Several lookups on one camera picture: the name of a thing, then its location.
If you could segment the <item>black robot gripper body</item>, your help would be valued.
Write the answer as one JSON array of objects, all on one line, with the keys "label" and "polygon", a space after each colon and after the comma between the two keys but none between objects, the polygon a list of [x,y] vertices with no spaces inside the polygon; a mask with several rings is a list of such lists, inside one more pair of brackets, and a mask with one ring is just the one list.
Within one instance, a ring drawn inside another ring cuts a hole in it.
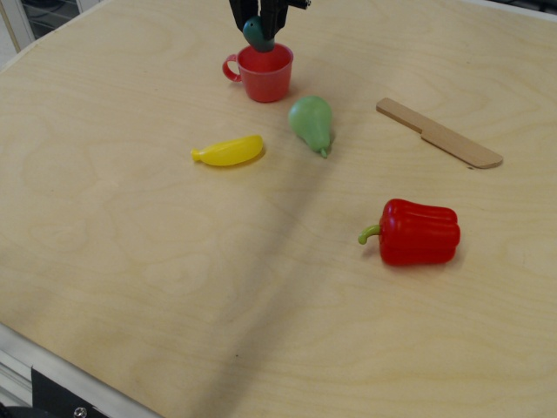
[{"label": "black robot gripper body", "polygon": [[299,9],[307,9],[311,5],[311,0],[288,0],[288,5]]}]

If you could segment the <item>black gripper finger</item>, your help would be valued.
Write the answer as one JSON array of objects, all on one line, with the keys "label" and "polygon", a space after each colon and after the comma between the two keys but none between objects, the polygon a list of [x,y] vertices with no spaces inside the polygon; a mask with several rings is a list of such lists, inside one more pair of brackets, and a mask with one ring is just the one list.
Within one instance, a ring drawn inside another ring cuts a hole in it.
[{"label": "black gripper finger", "polygon": [[237,28],[242,31],[245,24],[259,13],[258,0],[230,0],[232,15]]},{"label": "black gripper finger", "polygon": [[285,26],[288,2],[283,0],[261,0],[260,18],[265,40],[275,35]]}]

